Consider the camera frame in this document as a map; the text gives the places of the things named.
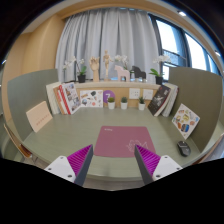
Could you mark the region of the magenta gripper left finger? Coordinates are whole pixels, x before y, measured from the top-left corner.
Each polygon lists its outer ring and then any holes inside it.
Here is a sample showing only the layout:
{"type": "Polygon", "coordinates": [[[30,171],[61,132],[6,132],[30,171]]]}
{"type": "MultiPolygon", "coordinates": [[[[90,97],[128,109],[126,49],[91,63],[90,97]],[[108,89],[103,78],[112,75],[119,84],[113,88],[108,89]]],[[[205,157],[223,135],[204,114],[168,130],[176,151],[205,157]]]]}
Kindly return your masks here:
{"type": "Polygon", "coordinates": [[[73,154],[59,156],[45,168],[56,176],[82,186],[93,157],[93,145],[88,145],[73,154]]]}

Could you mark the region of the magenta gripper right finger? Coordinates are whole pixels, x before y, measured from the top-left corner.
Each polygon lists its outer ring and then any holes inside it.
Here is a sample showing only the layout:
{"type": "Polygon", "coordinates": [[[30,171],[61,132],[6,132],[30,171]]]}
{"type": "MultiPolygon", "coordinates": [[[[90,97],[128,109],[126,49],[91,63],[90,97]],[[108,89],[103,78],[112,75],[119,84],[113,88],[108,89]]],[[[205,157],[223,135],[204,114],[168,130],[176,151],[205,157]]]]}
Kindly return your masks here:
{"type": "Polygon", "coordinates": [[[182,169],[168,155],[159,156],[139,145],[135,146],[134,155],[145,185],[182,169]]]}

